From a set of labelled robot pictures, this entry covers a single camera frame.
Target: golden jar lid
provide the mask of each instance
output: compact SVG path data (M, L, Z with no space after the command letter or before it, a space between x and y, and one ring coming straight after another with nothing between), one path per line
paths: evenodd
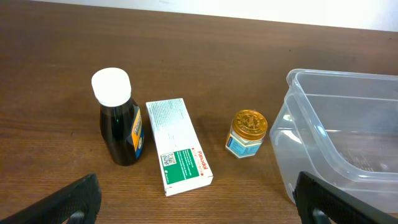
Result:
M247 140L260 140L266 135L267 120L254 110L241 110L234 118L232 127L235 133Z

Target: white bottle cap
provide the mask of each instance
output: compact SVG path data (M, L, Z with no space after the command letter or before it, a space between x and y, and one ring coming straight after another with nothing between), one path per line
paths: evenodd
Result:
M131 97L129 75L120 68L104 68L91 79L94 94L104 106L120 106Z

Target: dark bottle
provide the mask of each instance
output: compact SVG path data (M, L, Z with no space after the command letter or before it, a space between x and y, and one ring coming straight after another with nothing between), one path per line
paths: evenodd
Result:
M122 166L135 163L141 155L144 130L127 73L104 68L93 75L91 84L101 104L99 125L113 161Z

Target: transparent plastic box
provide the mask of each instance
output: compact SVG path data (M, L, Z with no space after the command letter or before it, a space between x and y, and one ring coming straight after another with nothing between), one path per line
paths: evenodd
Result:
M307 171L398 212L398 77L292 70L270 135L286 191Z

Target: white wall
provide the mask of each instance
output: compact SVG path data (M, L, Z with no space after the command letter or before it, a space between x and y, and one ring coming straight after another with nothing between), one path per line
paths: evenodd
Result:
M398 0L43 1L398 32Z

